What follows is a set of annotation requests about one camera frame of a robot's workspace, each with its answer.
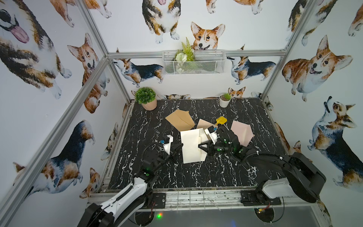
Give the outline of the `pink envelope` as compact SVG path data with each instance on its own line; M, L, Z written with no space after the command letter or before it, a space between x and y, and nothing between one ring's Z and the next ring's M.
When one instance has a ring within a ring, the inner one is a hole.
M233 121L231 130L238 137L240 144L244 147L247 147L254 137L252 128L249 124Z

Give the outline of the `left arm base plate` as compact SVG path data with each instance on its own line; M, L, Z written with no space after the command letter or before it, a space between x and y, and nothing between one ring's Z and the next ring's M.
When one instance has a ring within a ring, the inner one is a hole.
M148 195L142 209L164 209L166 193L153 193Z

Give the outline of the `brown kraft envelope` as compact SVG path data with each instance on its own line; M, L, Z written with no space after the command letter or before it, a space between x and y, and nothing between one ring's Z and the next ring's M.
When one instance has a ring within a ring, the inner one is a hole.
M189 111L177 109L165 119L180 132L191 130L195 126Z

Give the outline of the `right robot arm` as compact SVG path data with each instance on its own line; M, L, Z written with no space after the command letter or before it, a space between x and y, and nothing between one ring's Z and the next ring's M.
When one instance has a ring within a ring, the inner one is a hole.
M326 177L303 154L278 155L245 147L240 144L237 135L223 125L211 126L205 133L210 140L200 143L198 148L207 154L224 153L239 166L264 167L282 174L282 179L263 181L255 190L241 193L243 205L280 204L282 198L291 196L309 203L320 200Z

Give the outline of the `white envelope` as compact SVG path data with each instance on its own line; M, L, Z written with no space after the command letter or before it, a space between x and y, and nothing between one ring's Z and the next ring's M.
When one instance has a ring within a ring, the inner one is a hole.
M182 158L184 164L203 162L206 160L207 153L198 148L199 129L181 132Z

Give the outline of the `cream letter paper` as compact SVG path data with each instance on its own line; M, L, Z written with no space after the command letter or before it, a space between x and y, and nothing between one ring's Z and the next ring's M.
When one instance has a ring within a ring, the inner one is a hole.
M207 121L205 121L205 120L203 120L203 119L199 119L199 121L198 121L198 124L197 124L197 129L200 129L200 128L202 128L202 129L207 129L207 128L209 128L209 127L211 127L211 126L213 126L214 128L216 128L217 126L215 125L215 124L212 124L212 123L210 123L210 122L207 122Z

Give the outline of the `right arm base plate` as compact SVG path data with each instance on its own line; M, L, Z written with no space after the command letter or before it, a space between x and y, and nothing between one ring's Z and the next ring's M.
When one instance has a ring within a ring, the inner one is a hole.
M241 203L244 206L268 206L268 205L281 205L281 199L279 197L271 199L263 192L255 190L242 190Z

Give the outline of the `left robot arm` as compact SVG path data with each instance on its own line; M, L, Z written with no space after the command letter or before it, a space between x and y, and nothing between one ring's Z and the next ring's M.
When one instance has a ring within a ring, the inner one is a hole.
M100 205L89 205L78 226L120 227L139 209L153 206L153 185L157 172L177 156L182 147L182 143L171 145L167 153L161 143L149 144L142 152L139 171L131 183Z

